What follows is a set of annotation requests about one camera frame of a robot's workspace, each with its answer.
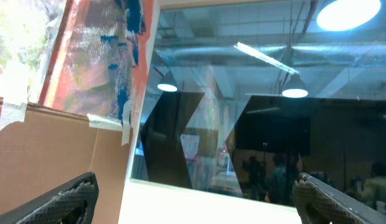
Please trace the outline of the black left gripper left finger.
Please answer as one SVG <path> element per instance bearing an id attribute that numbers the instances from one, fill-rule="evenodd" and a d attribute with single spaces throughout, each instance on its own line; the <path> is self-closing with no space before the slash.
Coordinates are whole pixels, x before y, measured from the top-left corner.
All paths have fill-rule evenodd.
<path id="1" fill-rule="evenodd" d="M 0 215 L 0 224 L 91 224 L 99 196 L 94 172 L 86 172 Z"/>

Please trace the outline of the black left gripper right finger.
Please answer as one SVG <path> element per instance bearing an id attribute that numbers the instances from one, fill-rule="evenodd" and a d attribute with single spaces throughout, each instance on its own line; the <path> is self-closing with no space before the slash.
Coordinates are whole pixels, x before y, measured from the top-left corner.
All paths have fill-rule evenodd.
<path id="1" fill-rule="evenodd" d="M 293 184 L 292 198 L 303 224 L 386 224 L 383 213 L 304 172 Z"/>

